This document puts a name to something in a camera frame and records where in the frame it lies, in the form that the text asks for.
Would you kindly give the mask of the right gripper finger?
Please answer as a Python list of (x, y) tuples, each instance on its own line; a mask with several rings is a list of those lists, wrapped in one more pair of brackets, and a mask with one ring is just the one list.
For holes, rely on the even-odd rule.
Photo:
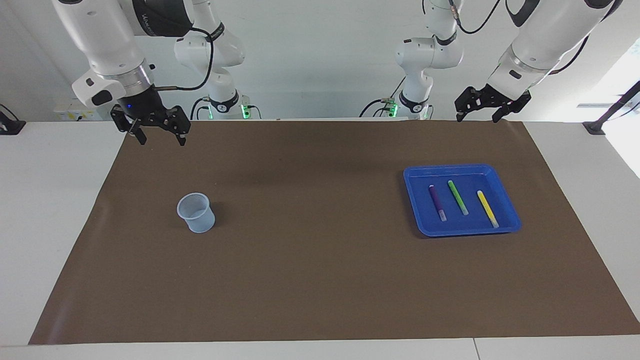
[(165, 130), (172, 133), (181, 147), (186, 145), (186, 137), (190, 132), (191, 122), (180, 105), (166, 110)]
[(137, 139), (139, 144), (142, 146), (146, 144), (147, 137), (144, 133), (144, 130), (142, 130), (141, 128), (141, 120), (135, 119), (133, 121), (130, 121), (120, 105), (114, 105), (114, 107), (112, 107), (112, 109), (110, 110), (110, 117), (115, 123), (119, 132), (126, 133), (132, 137), (135, 137), (135, 139)]

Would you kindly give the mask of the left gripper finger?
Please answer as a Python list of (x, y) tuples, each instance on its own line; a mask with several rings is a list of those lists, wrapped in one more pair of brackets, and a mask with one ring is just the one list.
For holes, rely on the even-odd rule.
[(468, 114), (480, 109), (480, 106), (482, 105), (481, 103), (479, 103), (481, 95), (482, 92), (472, 86), (469, 86), (464, 89), (464, 91), (462, 91), (462, 93), (454, 101), (455, 120), (457, 122), (462, 122)]
[(492, 115), (492, 121), (498, 123), (504, 117), (510, 114), (519, 113), (531, 100), (531, 92), (525, 91), (517, 100), (509, 100), (508, 98), (500, 100), (497, 110)]

